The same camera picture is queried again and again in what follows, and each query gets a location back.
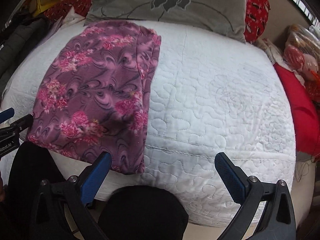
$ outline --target white quilted bedspread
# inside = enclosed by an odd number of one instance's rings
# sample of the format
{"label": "white quilted bedspread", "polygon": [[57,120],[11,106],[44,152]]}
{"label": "white quilted bedspread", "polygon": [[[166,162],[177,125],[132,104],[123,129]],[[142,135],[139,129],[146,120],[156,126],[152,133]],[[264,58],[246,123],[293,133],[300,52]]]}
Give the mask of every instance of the white quilted bedspread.
{"label": "white quilted bedspread", "polygon": [[[110,172],[96,198],[106,200],[122,186],[165,188],[183,203],[190,220],[224,227],[239,208],[214,168],[225,152],[247,175],[292,185],[295,134],[288,99],[264,52],[252,45],[198,28],[136,22],[162,36],[159,65],[151,85],[145,173]],[[32,111],[41,80],[82,23],[59,30],[35,49],[13,76],[2,109],[15,119]],[[0,162],[7,181],[14,153]],[[87,165],[52,154],[65,177]],[[260,206],[253,222],[262,213]]]}

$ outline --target cardboard box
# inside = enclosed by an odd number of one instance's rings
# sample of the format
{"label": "cardboard box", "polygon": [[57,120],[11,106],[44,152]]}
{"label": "cardboard box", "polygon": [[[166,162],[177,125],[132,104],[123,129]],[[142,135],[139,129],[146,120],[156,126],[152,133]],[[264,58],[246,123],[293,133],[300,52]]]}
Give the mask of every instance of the cardboard box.
{"label": "cardboard box", "polygon": [[29,4],[29,12],[36,17],[40,13],[54,6],[59,0],[31,0]]}

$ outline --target gray pillow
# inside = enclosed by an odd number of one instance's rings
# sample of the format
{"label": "gray pillow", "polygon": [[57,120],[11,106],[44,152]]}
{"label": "gray pillow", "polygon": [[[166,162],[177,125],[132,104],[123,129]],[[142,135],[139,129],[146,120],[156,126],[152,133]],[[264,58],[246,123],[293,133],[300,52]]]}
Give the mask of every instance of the gray pillow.
{"label": "gray pillow", "polygon": [[247,0],[92,0],[87,23],[101,19],[154,20],[197,26],[245,42]]}

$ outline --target seam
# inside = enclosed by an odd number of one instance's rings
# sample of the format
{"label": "seam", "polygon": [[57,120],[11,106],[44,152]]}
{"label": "seam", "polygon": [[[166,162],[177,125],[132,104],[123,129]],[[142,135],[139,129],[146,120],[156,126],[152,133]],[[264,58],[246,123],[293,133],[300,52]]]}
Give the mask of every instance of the seam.
{"label": "seam", "polygon": [[[174,139],[174,138],[170,138],[170,137],[161,136],[161,135],[157,135],[157,134],[153,134],[153,133],[147,132],[147,135],[148,134],[152,135],[152,136],[166,138],[166,139],[169,139],[169,140],[172,140],[172,141],[181,142],[181,143],[187,143],[187,144],[191,144],[191,145],[195,145],[195,146],[204,146],[204,147],[208,147],[208,148],[211,148],[211,149],[220,149],[220,150],[222,150],[222,148],[219,148],[219,147],[214,147],[214,146],[209,146],[209,145],[204,145],[204,144],[198,144],[198,143],[184,142],[184,141],[180,141],[180,140],[177,140],[177,139]],[[232,148],[224,148],[224,150],[232,150],[232,151],[239,151],[239,152],[252,152],[250,150],[239,150],[239,149],[232,149]],[[270,152],[270,151],[260,151],[260,150],[254,150],[254,151],[255,152],[261,152],[261,153],[268,152],[268,153],[274,153],[274,154],[284,154],[284,153],[281,153],[281,152]]]}
{"label": "seam", "polygon": [[[177,154],[183,154],[183,155],[189,155],[189,156],[193,156],[193,157],[199,157],[199,158],[205,158],[205,159],[212,159],[214,160],[215,157],[209,157],[209,156],[200,156],[200,155],[195,155],[195,154],[190,154],[190,153],[185,153],[185,152],[177,152],[177,151],[173,151],[173,150],[167,150],[167,149],[163,149],[163,148],[160,148],[160,147],[154,147],[154,146],[150,146],[150,145],[147,145],[146,146],[152,148],[152,149],[157,149],[157,150],[163,150],[163,151],[167,151],[167,152],[173,152],[173,153],[177,153]],[[295,161],[294,162],[291,162],[291,161],[287,161],[287,160],[279,160],[279,159],[245,159],[245,160],[239,160],[239,159],[230,159],[230,160],[233,160],[233,161],[282,161],[282,162],[288,162],[288,163],[296,163]]]}

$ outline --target folded fleece blanket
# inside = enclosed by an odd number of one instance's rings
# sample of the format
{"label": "folded fleece blanket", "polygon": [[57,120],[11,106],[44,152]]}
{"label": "folded fleece blanket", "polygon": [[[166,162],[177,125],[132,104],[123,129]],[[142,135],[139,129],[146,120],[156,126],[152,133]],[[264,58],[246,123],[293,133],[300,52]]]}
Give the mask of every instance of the folded fleece blanket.
{"label": "folded fleece blanket", "polygon": [[144,171],[151,80],[161,37],[126,21],[102,21],[72,38],[46,72],[27,138],[93,163],[112,155],[112,169]]}

